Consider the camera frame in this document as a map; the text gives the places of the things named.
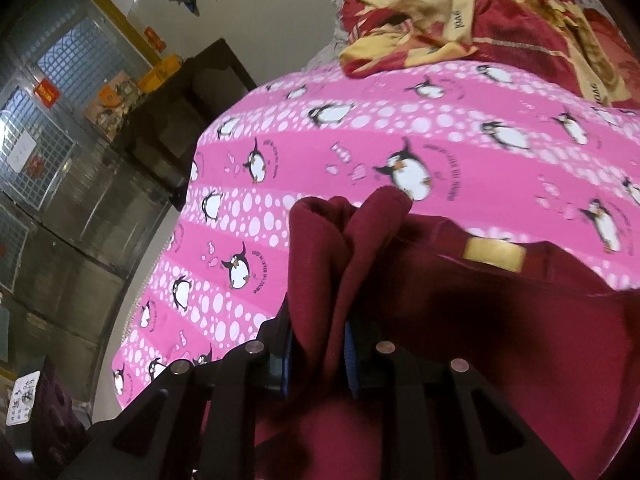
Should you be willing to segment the left forearm magenta sleeve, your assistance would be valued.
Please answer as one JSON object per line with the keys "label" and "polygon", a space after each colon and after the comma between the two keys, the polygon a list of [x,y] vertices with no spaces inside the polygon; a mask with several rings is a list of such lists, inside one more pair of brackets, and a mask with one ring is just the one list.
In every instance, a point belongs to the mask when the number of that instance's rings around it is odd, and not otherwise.
{"label": "left forearm magenta sleeve", "polygon": [[58,371],[48,356],[37,360],[40,373],[29,423],[30,450],[37,479],[57,479],[90,442],[73,411]]}

